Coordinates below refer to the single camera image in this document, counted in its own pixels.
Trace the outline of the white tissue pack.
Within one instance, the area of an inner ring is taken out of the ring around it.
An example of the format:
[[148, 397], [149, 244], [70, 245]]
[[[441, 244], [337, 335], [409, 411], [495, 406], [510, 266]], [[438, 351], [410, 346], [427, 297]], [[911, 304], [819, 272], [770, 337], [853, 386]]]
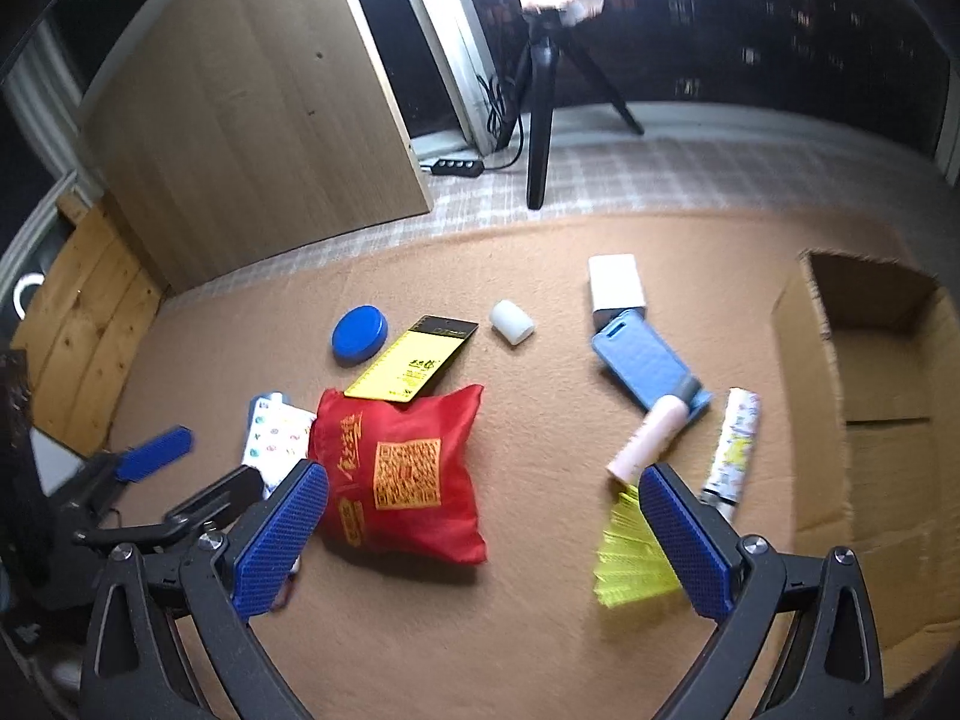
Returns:
[[259, 395], [249, 403], [241, 463], [259, 472], [265, 497], [308, 456], [313, 421], [311, 411], [290, 405], [281, 392]]

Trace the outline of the black tripod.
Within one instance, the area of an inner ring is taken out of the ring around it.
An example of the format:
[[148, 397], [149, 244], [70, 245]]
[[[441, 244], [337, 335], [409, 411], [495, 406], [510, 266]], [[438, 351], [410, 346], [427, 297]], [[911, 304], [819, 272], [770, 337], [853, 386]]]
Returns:
[[613, 107], [631, 132], [638, 137], [644, 135], [643, 124], [633, 115], [626, 99], [596, 60], [576, 41], [573, 26], [565, 21], [568, 15], [568, 10], [559, 8], [527, 10], [524, 13], [527, 39], [517, 57], [514, 75], [506, 80], [496, 78], [491, 90], [494, 149], [505, 149], [512, 135], [521, 138], [529, 149], [526, 205], [534, 211], [539, 211], [545, 201], [556, 73], [563, 57]]

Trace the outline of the yellow black flat package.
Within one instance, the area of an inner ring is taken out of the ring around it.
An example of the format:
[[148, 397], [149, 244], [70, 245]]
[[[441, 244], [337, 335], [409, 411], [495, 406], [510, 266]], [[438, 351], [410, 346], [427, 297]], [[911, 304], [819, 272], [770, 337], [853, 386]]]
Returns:
[[478, 323], [423, 316], [345, 390], [348, 398], [410, 403], [477, 332]]

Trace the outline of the white square box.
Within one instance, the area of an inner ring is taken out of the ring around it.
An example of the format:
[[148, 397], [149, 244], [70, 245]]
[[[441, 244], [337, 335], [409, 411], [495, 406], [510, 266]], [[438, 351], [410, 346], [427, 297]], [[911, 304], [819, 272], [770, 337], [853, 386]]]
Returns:
[[625, 310], [646, 316], [647, 300], [633, 254], [592, 255], [587, 261], [590, 305], [596, 330]]

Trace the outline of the red drawstring bag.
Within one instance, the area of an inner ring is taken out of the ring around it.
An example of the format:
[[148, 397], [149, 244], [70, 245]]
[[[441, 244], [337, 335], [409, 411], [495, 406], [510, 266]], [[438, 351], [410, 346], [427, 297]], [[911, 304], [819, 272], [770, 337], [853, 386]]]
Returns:
[[324, 390], [308, 447], [329, 480], [320, 533], [368, 553], [487, 561], [466, 465], [482, 395], [474, 383], [395, 405]]

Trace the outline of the cardboard box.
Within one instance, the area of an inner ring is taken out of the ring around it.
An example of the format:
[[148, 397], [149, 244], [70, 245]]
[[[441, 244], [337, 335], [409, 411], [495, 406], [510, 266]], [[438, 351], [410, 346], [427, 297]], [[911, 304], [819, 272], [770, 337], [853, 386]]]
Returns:
[[794, 548], [853, 548], [895, 694], [958, 642], [958, 310], [923, 271], [807, 250], [773, 328]]

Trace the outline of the blue round lid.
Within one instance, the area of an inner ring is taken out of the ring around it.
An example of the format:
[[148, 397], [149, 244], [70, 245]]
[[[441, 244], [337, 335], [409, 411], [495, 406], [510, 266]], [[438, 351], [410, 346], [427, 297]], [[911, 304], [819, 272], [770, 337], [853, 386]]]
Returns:
[[342, 366], [356, 366], [382, 348], [387, 332], [389, 325], [381, 310], [371, 304], [357, 305], [332, 330], [332, 355]]

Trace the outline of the pine plank panel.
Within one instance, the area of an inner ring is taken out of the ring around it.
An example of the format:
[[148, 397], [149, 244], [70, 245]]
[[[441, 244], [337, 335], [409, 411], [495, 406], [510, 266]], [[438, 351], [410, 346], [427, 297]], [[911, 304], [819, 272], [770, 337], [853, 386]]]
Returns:
[[85, 211], [16, 328], [32, 422], [82, 457], [109, 437], [161, 289], [102, 206]]

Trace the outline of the white printed tube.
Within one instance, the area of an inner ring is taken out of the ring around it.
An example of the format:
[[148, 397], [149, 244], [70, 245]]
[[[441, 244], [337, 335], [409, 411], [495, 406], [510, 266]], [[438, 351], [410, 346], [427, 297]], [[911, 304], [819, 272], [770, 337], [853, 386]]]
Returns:
[[759, 422], [760, 397], [750, 390], [731, 388], [708, 478], [698, 496], [703, 504], [716, 509], [727, 523], [734, 520], [742, 499]]

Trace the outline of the pink bottle grey cap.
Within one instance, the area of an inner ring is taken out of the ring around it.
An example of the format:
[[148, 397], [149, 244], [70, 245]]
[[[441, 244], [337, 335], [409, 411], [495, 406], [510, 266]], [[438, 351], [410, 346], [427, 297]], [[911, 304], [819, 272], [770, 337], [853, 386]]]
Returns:
[[607, 473], [625, 486], [635, 486], [644, 468], [658, 460], [685, 427], [700, 390], [701, 382], [696, 377], [685, 376], [669, 394], [654, 401], [640, 427], [607, 463]]

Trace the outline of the white small cylinder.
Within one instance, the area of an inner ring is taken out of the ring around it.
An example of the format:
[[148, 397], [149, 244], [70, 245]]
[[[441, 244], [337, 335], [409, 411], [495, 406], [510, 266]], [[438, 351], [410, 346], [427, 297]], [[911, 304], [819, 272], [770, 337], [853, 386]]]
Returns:
[[490, 310], [490, 322], [511, 346], [519, 346], [535, 332], [535, 322], [511, 299], [501, 299]]

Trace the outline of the light wooden board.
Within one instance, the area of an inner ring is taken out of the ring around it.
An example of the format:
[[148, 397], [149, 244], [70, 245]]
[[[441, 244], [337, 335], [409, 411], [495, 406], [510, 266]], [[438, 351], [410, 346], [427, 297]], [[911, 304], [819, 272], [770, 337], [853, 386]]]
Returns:
[[433, 204], [358, 0], [149, 0], [82, 138], [176, 291]]

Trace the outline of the black power strip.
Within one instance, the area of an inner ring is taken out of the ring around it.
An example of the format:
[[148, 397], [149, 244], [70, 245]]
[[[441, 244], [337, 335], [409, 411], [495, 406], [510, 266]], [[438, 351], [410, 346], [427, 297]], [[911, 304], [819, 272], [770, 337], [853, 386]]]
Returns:
[[485, 172], [485, 165], [482, 160], [436, 160], [430, 166], [430, 172], [434, 177], [466, 177], [466, 179], [477, 179]]

